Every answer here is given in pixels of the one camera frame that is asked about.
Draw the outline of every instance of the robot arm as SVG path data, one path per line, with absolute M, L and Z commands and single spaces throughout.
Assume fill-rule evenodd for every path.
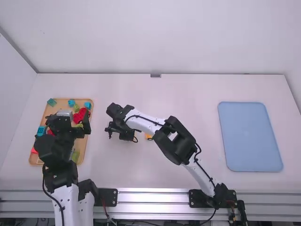
M 159 119 L 148 116 L 130 105 L 122 108 L 112 103 L 106 113 L 113 119 L 105 131 L 111 138 L 112 132 L 119 133 L 121 140 L 133 141 L 135 131 L 143 131 L 153 135 L 153 140 L 166 158 L 176 165 L 182 165 L 196 179 L 202 188 L 202 199 L 218 209 L 228 189 L 225 184 L 216 184 L 196 159 L 198 150 L 195 138 L 187 131 L 180 121 L 170 116 Z
M 138 111 L 137 109 L 133 109 L 129 111 L 129 113 L 125 117 L 126 125 L 129 128 L 140 130 L 146 134 L 150 134 L 153 136 L 154 141 L 159 145 L 161 138 L 166 138 L 161 135 L 156 135 L 156 131 L 163 130 L 162 125 L 165 125 L 165 119 L 160 118 L 154 118 L 152 116 L 148 116 L 146 114 L 143 114 L 142 112 Z M 178 165 L 179 161 L 173 161 L 173 163 Z M 188 172 L 194 177 L 194 179 L 198 182 L 199 186 L 202 188 L 203 192 L 207 194 L 208 196 L 213 197 L 214 196 L 214 182 L 211 183 L 211 178 L 208 178 L 208 176 L 205 174 L 205 172 L 197 165 L 197 163 L 194 161 L 194 156 L 191 156 L 188 159 L 188 164 L 185 164 L 181 161 L 181 165 L 188 170 Z

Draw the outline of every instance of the white table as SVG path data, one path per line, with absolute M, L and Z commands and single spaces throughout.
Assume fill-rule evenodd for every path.
M 92 134 L 78 168 L 79 179 L 91 178 L 98 187 L 122 191 L 119 204 L 110 209 L 116 218 L 147 219 L 152 214 L 151 218 L 157 219 L 206 219 L 212 210 L 189 208 L 187 191 L 198 188 L 197 183 L 143 134 L 138 134 L 137 144 L 120 141 L 117 134 L 108 139 L 104 128 L 110 117 L 105 111 L 111 102 L 129 104 L 160 118 L 177 117 L 202 147 L 199 157 L 209 175 L 245 200 L 249 219 L 301 220 L 301 116 L 285 77 L 233 74 L 163 74 L 160 79 L 149 74 L 38 75 L 0 170 L 0 197 L 7 200 L 0 204 L 0 217 L 16 216 L 14 212 L 26 217 L 53 214 L 41 192 L 41 167 L 32 167 L 27 161 L 51 97 L 94 101 Z M 233 172 L 227 168 L 217 111 L 221 101 L 265 104 L 284 164 L 281 172 Z M 226 210 L 219 210 L 214 219 L 226 216 Z M 95 208 L 95 217 L 104 217 L 101 208 Z

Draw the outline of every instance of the blue mat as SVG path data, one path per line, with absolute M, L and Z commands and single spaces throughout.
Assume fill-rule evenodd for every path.
M 282 170 L 283 163 L 264 104 L 220 102 L 218 112 L 227 166 L 230 170 Z

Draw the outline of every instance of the wooden tray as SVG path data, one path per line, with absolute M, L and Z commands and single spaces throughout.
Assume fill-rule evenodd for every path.
M 70 99 L 71 98 L 64 98 L 64 99 L 54 98 L 54 100 L 56 101 L 56 105 L 54 107 L 47 104 L 46 108 L 45 108 L 45 111 L 44 111 L 44 114 L 42 116 L 41 123 L 40 123 L 39 126 L 45 126 L 45 123 L 46 123 L 45 116 L 48 116 L 50 114 L 55 114 L 60 109 L 73 110 L 72 107 L 68 106 L 68 100 L 70 100 Z M 75 100 L 75 103 L 77 103 L 80 108 L 85 107 L 84 106 L 85 102 L 90 102 L 91 103 L 91 110 L 90 110 L 91 115 L 90 115 L 90 118 L 89 118 L 89 121 L 91 121 L 92 110 L 94 108 L 93 101 L 91 99 L 74 99 L 74 98 L 72 98 L 72 99 Z M 86 145 L 87 145 L 87 139 L 88 139 L 88 136 L 85 135 L 85 137 L 83 139 L 76 139 L 75 142 L 74 142 L 75 150 L 77 152 L 79 152 L 79 158 L 78 158 L 78 161 L 77 161 L 77 165 L 80 165 L 84 161 L 85 152 L 86 152 Z M 29 163 L 32 166 L 42 166 L 44 164 L 44 162 L 39 158 L 38 154 L 31 153 L 31 150 L 29 150 L 29 151 L 30 151 L 30 156 L 29 156 L 29 160 L 28 160 Z

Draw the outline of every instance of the metal bracket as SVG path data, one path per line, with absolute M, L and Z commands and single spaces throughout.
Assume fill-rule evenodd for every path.
M 202 190 L 192 189 L 189 190 L 189 206 L 191 208 L 212 208 L 200 199 L 203 194 Z M 237 208 L 237 197 L 234 190 L 228 190 L 225 199 L 219 205 L 219 208 Z
M 94 206 L 103 206 L 102 200 L 107 207 L 115 207 L 117 205 L 118 190 L 115 188 L 99 188 L 98 196 L 99 198 Z

